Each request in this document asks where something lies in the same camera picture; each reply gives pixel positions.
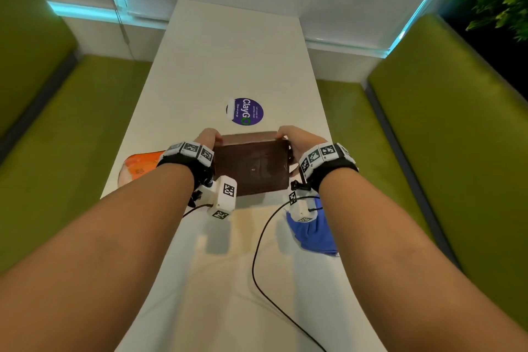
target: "green cushion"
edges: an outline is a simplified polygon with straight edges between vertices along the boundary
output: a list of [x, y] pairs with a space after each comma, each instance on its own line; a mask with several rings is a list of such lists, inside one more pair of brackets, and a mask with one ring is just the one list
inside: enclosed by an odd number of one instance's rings
[[332, 140], [348, 149], [360, 173], [431, 231], [360, 84], [317, 80]]
[[85, 57], [0, 166], [0, 272], [100, 198], [149, 69]]
[[528, 104], [432, 15], [369, 80], [465, 274], [528, 330]]
[[0, 0], [0, 138], [76, 47], [46, 0]]

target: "black cable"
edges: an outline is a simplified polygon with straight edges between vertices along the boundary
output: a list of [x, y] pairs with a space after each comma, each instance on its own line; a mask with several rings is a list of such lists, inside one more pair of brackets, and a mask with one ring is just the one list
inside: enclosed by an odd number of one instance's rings
[[[319, 196], [301, 196], [301, 197], [298, 197], [297, 200], [300, 200], [300, 199], [319, 199]], [[266, 222], [266, 224], [264, 225], [264, 228], [262, 229], [262, 232], [260, 233], [260, 238], [259, 238], [259, 242], [257, 243], [257, 248], [255, 249], [255, 255], [253, 256], [253, 264], [251, 265], [251, 276], [253, 277], [253, 282], [255, 284], [255, 287], [257, 287], [257, 289], [259, 290], [259, 292], [264, 296], [264, 298], [266, 298], [273, 306], [275, 306], [279, 312], [281, 312], [283, 315], [286, 316], [286, 318], [292, 322], [293, 324], [295, 324], [295, 326], [300, 329], [309, 339], [311, 339], [313, 342], [315, 342], [317, 344], [317, 346], [319, 348], [321, 348], [322, 351], [324, 352], [328, 352], [324, 347], [323, 345], [321, 345], [314, 337], [312, 337], [304, 328], [302, 328], [299, 324], [297, 324], [297, 322], [292, 319], [290, 316], [287, 315], [287, 313], [282, 310], [281, 308], [279, 308], [277, 306], [277, 304], [275, 302], [273, 302], [269, 296], [267, 296], [263, 290], [260, 289], [259, 287], [259, 284], [257, 284], [257, 280], [255, 279], [255, 260], [257, 259], [257, 253], [259, 252], [259, 247], [260, 247], [260, 242], [262, 241], [262, 236], [264, 236], [264, 231], [266, 231], [266, 228], [268, 227], [268, 224], [269, 222], [271, 221], [272, 218], [274, 218], [274, 216], [279, 213], [279, 211], [285, 207], [288, 203], [290, 203], [289, 201], [288, 202], [285, 202], [284, 204], [282, 204], [277, 210], [275, 210], [275, 212], [270, 216], [270, 218], [268, 218], [268, 221]], [[200, 209], [201, 207], [205, 207], [205, 206], [208, 206], [208, 207], [211, 207], [213, 205], [211, 204], [206, 204], [206, 205], [200, 205], [200, 206], [196, 206], [195, 208], [189, 210], [187, 213], [185, 213], [183, 215], [183, 217], [187, 216], [188, 214], [194, 212], [196, 209]], [[318, 208], [318, 209], [309, 209], [311, 211], [315, 211], [315, 210], [320, 210], [322, 208]]]
[[210, 203], [206, 203], [205, 205], [196, 206], [196, 207], [192, 208], [191, 210], [189, 210], [187, 213], [185, 213], [185, 214], [182, 216], [182, 218], [184, 218], [184, 217], [185, 217], [186, 215], [188, 215], [188, 214], [191, 214], [191, 213], [194, 212], [196, 209], [200, 209], [201, 207], [205, 207], [205, 206], [207, 206], [207, 207], [213, 207], [213, 205], [210, 204]]

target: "brown plastic container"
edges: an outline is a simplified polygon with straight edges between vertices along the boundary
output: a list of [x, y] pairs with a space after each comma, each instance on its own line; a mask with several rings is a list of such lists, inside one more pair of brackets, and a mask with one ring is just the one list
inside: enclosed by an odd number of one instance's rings
[[215, 179], [228, 175], [237, 182], [237, 196], [278, 191], [289, 186], [288, 141], [276, 132], [222, 135], [214, 145]]

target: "black wrist strap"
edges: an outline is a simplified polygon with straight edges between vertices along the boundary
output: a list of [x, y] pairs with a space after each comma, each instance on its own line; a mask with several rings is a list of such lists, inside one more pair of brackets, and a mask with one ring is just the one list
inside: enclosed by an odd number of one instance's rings
[[194, 177], [194, 190], [196, 190], [201, 184], [204, 184], [213, 178], [213, 170], [210, 167], [206, 167], [195, 158], [182, 155], [181, 153], [164, 156], [156, 167], [165, 163], [182, 164], [183, 166], [187, 166]]
[[319, 167], [314, 169], [312, 175], [310, 175], [308, 183], [317, 193], [319, 193], [319, 187], [323, 179], [330, 172], [340, 169], [340, 168], [344, 168], [344, 167], [360, 172], [360, 170], [358, 170], [355, 164], [353, 164], [351, 161], [347, 160], [344, 157], [340, 157], [335, 160], [326, 161], [323, 164], [321, 164]]

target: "blue fabric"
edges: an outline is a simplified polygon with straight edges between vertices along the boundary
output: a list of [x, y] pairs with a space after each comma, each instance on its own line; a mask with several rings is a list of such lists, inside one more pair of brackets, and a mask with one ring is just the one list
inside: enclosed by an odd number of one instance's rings
[[[317, 208], [322, 207], [319, 199], [314, 201]], [[303, 249], [332, 256], [337, 254], [337, 246], [326, 222], [324, 210], [318, 210], [317, 218], [311, 222], [296, 222], [291, 217], [287, 212], [286, 220]]]

